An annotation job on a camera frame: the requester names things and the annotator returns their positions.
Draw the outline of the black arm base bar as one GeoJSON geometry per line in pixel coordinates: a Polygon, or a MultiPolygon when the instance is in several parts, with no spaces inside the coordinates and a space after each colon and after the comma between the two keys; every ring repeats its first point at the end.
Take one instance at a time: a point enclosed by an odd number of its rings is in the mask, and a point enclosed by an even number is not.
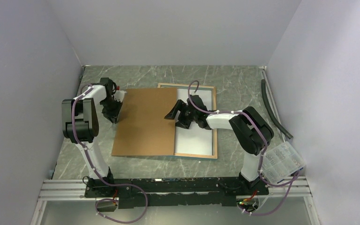
{"type": "Polygon", "coordinates": [[[262,181],[249,183],[243,177],[113,179],[113,187],[86,184],[85,197],[117,197],[120,209],[152,206],[236,206],[245,196],[268,195],[262,181]]]}

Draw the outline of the blue wooden picture frame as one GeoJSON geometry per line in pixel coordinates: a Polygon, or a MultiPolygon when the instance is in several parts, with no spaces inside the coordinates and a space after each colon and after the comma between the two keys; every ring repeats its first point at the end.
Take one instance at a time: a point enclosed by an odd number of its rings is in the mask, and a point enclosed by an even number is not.
{"type": "MultiPolygon", "coordinates": [[[[206,130],[212,130],[213,131],[213,141],[212,141],[212,147],[213,147],[213,155],[212,156],[206,156],[206,155],[196,155],[196,154],[182,154],[182,153],[174,153],[174,156],[176,157],[189,157],[189,158],[203,158],[203,159],[217,159],[218,158],[218,135],[217,135],[217,130],[215,130],[213,128],[212,125],[208,124],[208,113],[206,112],[213,112],[216,109],[216,88],[213,86],[203,86],[203,85],[198,85],[198,84],[194,84],[191,87],[189,87],[187,84],[170,84],[170,83],[159,83],[158,84],[159,88],[176,88],[176,90],[178,88],[187,88],[187,101],[185,102],[188,105],[192,105],[194,108],[196,108],[197,110],[201,111],[202,113],[205,114],[203,120],[205,121],[205,129],[206,130]],[[196,92],[199,89],[209,89],[212,90],[212,105],[213,105],[213,109],[212,110],[207,110],[207,107],[203,104],[202,99],[199,97],[199,95],[196,94],[196,92]]],[[[176,117],[174,120],[175,123],[177,122],[177,118],[178,118],[179,112],[177,113],[176,117]]]]}

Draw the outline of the hot air balloon photo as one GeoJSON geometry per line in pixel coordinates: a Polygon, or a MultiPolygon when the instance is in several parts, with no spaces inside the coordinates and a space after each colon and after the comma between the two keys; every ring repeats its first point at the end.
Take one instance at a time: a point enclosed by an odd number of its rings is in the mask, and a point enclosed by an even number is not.
{"type": "MultiPolygon", "coordinates": [[[[188,98],[187,88],[178,88],[178,99],[187,101],[188,98]]],[[[196,92],[202,99],[203,104],[207,107],[207,110],[212,110],[212,90],[199,89],[196,92]]],[[[175,128],[175,147],[174,152],[176,154],[196,154],[196,155],[213,155],[213,131],[200,128],[195,122],[192,122],[189,129],[183,129],[180,127],[175,128]]]]}

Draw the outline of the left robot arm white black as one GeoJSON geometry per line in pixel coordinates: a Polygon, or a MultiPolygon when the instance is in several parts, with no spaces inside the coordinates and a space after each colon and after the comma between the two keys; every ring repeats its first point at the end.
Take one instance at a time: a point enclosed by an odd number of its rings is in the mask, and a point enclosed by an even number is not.
{"type": "Polygon", "coordinates": [[[89,84],[79,96],[62,101],[62,132],[79,149],[89,171],[88,184],[97,184],[104,197],[115,192],[110,167],[103,159],[98,144],[99,122],[96,107],[101,105],[102,115],[112,124],[119,120],[126,92],[108,77],[89,84]]]}

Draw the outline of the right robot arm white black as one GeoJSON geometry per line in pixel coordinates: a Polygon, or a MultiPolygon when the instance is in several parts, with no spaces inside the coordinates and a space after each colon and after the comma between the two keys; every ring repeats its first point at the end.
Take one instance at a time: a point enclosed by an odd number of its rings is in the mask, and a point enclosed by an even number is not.
{"type": "Polygon", "coordinates": [[[257,189],[262,174],[264,154],[274,137],[274,132],[257,110],[251,106],[239,111],[208,110],[198,95],[191,95],[186,102],[178,100],[166,120],[177,119],[175,126],[188,129],[192,122],[206,130],[227,129],[234,132],[245,151],[241,169],[243,179],[240,191],[246,195],[257,189]]]}

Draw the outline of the brown frame backing board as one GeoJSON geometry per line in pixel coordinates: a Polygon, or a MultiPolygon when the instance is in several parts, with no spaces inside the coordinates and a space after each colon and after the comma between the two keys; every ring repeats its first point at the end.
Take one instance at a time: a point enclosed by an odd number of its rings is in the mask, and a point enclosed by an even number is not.
{"type": "Polygon", "coordinates": [[[175,121],[166,120],[165,116],[177,100],[176,88],[128,89],[111,155],[174,155],[175,121]]]}

